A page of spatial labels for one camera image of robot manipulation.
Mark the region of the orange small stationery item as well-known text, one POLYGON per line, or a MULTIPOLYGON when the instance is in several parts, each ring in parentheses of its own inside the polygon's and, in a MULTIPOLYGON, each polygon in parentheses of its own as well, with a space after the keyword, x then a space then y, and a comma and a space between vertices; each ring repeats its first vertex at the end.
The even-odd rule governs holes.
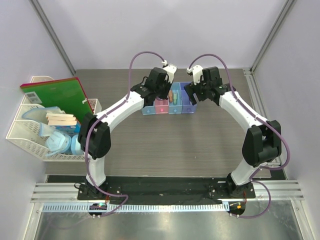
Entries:
POLYGON ((168 92, 168 100, 170 103, 173 102, 173 91, 172 90, 169 90, 169 92, 168 92))

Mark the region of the blue plastic bin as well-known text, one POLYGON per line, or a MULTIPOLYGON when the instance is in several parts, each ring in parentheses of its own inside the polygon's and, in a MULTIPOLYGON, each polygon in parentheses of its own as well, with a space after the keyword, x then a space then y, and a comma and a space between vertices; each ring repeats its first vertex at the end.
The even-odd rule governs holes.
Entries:
POLYGON ((182 108, 181 86, 179 82, 174 82, 168 93, 168 113, 181 114, 182 108))

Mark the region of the pink plastic bin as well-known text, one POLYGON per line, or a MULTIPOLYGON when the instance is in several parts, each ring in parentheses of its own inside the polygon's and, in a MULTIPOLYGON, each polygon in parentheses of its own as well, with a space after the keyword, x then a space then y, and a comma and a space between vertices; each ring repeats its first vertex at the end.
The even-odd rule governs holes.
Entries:
POLYGON ((156 114, 168 114, 169 113, 169 102, 167 99, 156 99, 155 113, 156 114))

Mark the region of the light green correction tape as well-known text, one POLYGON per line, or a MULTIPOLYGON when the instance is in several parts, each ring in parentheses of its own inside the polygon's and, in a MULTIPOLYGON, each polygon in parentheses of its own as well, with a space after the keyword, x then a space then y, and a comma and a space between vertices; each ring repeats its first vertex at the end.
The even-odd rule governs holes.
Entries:
POLYGON ((176 106, 178 104, 179 101, 179 96, 178 93, 175 91, 173 92, 173 105, 176 106))

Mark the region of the light blue end bin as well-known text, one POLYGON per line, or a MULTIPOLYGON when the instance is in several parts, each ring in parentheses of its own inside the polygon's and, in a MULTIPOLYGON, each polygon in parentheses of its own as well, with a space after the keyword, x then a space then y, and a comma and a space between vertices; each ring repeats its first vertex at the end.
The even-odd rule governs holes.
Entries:
POLYGON ((155 101, 152 103, 152 105, 145 106, 144 108, 141 109, 141 113, 146 116, 146 115, 155 115, 156 114, 156 106, 155 106, 155 101))

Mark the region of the purple plastic bin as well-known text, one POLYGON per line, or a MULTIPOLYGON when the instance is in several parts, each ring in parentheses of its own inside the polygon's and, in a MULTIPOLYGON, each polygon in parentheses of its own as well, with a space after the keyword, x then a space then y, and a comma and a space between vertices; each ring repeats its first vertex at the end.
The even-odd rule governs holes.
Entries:
POLYGON ((181 99, 182 99, 182 113, 183 114, 193 114, 196 112, 197 105, 192 105, 190 102, 189 96, 185 91, 184 87, 188 85, 188 82, 181 82, 180 83, 180 92, 181 92, 181 99))

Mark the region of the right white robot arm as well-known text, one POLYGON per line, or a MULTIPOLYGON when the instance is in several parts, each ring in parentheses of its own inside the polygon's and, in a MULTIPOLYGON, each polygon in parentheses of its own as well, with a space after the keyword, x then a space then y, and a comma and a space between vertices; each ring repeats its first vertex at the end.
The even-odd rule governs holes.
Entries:
POLYGON ((240 97, 230 83, 224 84, 217 67, 203 68, 196 65, 187 69, 191 83, 184 86, 190 102, 207 99, 229 113, 245 132, 242 145, 242 160, 238 167, 226 177, 226 193, 233 198, 242 196, 249 187, 253 175, 282 153, 281 125, 269 121, 254 111, 240 97))

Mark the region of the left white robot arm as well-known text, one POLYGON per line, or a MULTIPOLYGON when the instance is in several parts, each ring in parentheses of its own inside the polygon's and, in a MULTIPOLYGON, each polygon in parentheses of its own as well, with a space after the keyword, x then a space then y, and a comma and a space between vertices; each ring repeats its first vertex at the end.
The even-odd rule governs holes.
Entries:
POLYGON ((83 118, 78 142, 84 152, 87 193, 100 200, 107 195, 105 156, 111 149, 111 132, 131 114, 152 106, 156 98, 167 99, 177 67, 169 64, 153 68, 149 76, 129 88, 128 94, 96 115, 83 118))

